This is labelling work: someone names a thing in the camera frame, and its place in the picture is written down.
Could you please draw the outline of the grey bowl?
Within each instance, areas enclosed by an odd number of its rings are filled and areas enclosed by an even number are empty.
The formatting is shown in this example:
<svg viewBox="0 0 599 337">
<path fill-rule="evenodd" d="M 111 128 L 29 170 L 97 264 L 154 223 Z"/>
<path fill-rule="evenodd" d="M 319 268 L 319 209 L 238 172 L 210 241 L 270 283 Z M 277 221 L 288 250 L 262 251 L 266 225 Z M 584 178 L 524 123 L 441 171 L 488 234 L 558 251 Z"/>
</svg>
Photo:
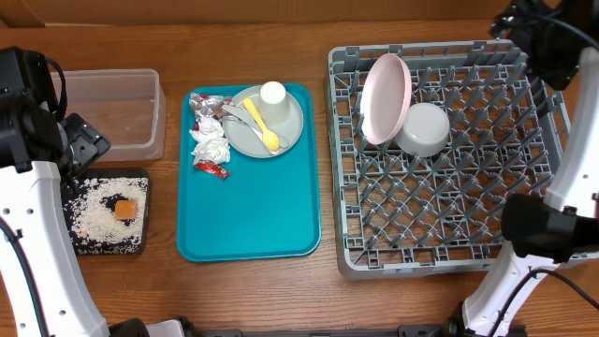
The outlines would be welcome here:
<svg viewBox="0 0 599 337">
<path fill-rule="evenodd" d="M 433 156 L 446 146 L 449 132 L 448 116 L 441 108 L 431 103 L 417 103 L 407 111 L 395 141 L 412 156 Z"/>
</svg>

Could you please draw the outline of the pink plate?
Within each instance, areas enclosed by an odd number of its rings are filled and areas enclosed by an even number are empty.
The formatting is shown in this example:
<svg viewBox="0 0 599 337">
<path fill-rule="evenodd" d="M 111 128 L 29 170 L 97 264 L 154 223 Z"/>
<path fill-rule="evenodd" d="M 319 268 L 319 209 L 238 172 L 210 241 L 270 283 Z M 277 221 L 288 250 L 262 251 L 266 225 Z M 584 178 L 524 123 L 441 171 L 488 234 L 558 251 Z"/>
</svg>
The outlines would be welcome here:
<svg viewBox="0 0 599 337">
<path fill-rule="evenodd" d="M 362 133 L 373 145 L 393 139 L 402 128 L 411 105 L 412 80 L 400 56 L 380 56 L 365 80 L 359 110 L 363 115 Z"/>
</svg>

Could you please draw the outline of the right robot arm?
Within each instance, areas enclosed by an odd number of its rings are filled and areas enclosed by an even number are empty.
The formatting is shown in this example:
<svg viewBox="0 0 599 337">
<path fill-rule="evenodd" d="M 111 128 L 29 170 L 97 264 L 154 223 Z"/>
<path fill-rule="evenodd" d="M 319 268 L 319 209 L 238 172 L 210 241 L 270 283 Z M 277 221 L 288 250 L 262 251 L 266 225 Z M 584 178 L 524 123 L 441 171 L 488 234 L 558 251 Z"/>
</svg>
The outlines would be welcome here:
<svg viewBox="0 0 599 337">
<path fill-rule="evenodd" d="M 504 243 L 444 336 L 523 336 L 511 321 L 543 278 L 572 255 L 598 249 L 598 0 L 513 1 L 489 30 L 527 53 L 530 73 L 555 90 L 580 76 L 575 120 L 543 198 L 514 194 L 501 219 Z"/>
</svg>

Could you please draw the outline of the orange food cube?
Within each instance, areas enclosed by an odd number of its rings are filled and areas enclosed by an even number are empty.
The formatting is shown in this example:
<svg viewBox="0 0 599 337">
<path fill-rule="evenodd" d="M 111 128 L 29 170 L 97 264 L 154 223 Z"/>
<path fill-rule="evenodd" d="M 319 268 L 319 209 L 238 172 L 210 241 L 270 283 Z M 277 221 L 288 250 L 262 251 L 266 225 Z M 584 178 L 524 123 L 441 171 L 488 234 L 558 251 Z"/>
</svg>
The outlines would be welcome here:
<svg viewBox="0 0 599 337">
<path fill-rule="evenodd" d="M 138 203 L 132 199 L 117 200 L 114 206 L 114 216 L 117 220 L 133 220 L 137 217 Z"/>
</svg>

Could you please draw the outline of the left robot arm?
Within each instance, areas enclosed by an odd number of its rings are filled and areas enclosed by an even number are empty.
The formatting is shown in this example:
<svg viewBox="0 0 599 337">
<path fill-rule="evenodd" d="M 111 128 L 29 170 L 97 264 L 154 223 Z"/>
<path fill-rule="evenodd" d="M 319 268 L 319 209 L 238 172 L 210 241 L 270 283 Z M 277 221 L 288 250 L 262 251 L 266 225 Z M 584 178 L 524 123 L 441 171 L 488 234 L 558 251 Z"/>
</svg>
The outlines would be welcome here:
<svg viewBox="0 0 599 337">
<path fill-rule="evenodd" d="M 1 276 L 21 336 L 107 336 L 83 281 L 61 189 L 110 141 L 67 113 L 61 68 L 37 51 L 1 51 Z"/>
</svg>

